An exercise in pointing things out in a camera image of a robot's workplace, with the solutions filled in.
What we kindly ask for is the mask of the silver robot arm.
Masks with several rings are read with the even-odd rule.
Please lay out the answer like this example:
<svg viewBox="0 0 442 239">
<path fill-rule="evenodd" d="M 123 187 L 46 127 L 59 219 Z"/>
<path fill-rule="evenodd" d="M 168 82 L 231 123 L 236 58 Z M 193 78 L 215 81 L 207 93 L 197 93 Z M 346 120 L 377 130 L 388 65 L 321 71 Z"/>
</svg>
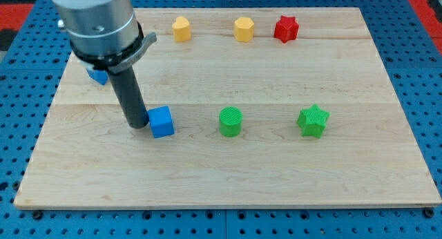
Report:
<svg viewBox="0 0 442 239">
<path fill-rule="evenodd" d="M 70 38 L 73 52 L 87 67 L 113 75 L 127 70 L 156 34 L 143 33 L 131 0 L 51 0 L 59 13 L 59 28 Z"/>
</svg>

